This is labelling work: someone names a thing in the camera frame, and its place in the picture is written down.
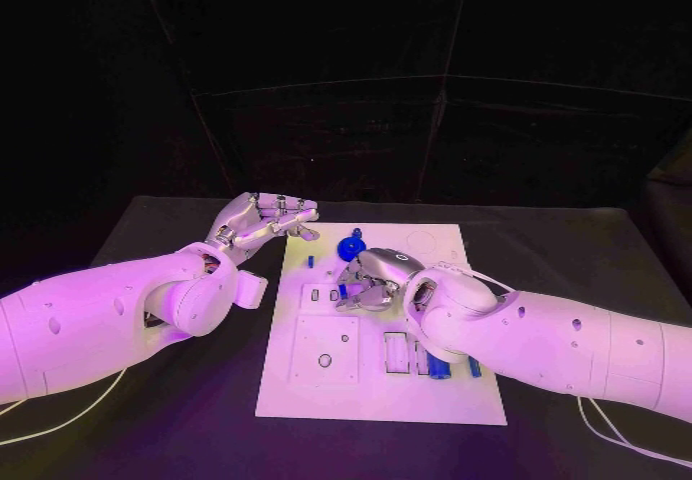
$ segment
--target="table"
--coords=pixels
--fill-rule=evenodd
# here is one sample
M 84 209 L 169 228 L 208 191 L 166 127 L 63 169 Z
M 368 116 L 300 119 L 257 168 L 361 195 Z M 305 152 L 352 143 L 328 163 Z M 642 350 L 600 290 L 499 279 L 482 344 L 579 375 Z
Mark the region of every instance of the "table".
M 204 239 L 227 202 L 135 198 L 94 265 Z M 692 326 L 691 308 L 623 210 L 347 202 L 321 203 L 321 221 L 456 223 L 473 268 L 512 287 Z M 502 376 L 508 427 L 256 418 L 285 243 L 272 240 L 243 265 L 270 281 L 260 309 L 234 307 L 212 334 L 130 368 L 76 424 L 2 447 L 0 478 L 690 478 L 684 467 L 593 435 L 574 397 Z M 112 381 L 31 400 L 0 418 L 2 438 L 65 421 Z M 602 405 L 635 444 L 692 458 L 692 425 Z

